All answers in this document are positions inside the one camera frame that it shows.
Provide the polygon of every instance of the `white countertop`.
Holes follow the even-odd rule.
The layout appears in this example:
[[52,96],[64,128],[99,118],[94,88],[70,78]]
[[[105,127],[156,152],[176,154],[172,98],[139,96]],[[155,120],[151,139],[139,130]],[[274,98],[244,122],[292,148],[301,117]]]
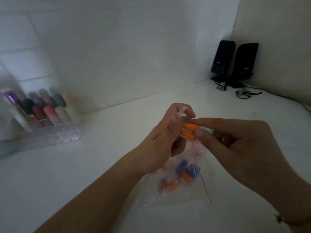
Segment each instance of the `white countertop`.
[[[235,89],[203,81],[85,116],[79,141],[18,153],[0,160],[0,232],[30,233],[136,147],[171,103],[192,106],[197,117],[267,121],[291,165],[311,182],[311,116],[294,101],[264,92],[249,100]],[[274,209],[215,162],[216,194],[168,207],[138,207],[134,188],[114,232],[284,232]]]

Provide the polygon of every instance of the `hand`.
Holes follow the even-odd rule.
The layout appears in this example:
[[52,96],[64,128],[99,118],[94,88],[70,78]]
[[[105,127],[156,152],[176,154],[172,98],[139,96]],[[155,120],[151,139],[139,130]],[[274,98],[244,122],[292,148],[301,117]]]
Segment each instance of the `hand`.
[[184,151],[186,140],[179,136],[183,123],[178,112],[187,107],[185,114],[194,118],[195,113],[187,104],[172,104],[164,117],[142,143],[129,153],[135,167],[142,174],[153,173],[163,167],[170,156]]
[[285,160],[269,125],[263,121],[195,119],[214,129],[194,133],[220,164],[241,184],[272,204],[290,222],[311,217],[311,186]]

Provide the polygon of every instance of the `plastic zip bag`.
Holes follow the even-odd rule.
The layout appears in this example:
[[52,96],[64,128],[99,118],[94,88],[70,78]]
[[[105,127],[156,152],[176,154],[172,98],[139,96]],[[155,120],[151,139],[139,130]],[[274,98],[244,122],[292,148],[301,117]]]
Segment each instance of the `plastic zip bag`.
[[142,180],[141,207],[206,199],[212,203],[215,171],[212,154],[199,142],[188,142],[184,152]]

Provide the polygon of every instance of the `white wall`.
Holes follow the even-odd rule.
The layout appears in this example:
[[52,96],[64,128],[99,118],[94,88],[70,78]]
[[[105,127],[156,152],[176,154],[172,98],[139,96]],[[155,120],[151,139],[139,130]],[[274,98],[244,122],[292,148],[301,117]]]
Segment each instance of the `white wall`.
[[258,42],[247,83],[311,106],[311,0],[241,0],[232,40]]
[[0,0],[0,80],[27,96],[69,92],[84,113],[204,80],[238,5]]

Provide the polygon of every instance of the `bracelet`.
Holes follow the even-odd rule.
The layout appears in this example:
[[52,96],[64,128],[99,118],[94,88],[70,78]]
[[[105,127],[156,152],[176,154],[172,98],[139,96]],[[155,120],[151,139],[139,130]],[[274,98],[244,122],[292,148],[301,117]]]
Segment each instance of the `bracelet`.
[[292,227],[302,227],[304,225],[308,225],[311,223],[311,218],[308,218],[307,220],[303,221],[303,222],[288,222],[286,221],[284,218],[281,217],[281,215],[274,215],[276,217],[276,220],[279,224],[281,224],[282,222],[284,222],[285,224],[292,226]]

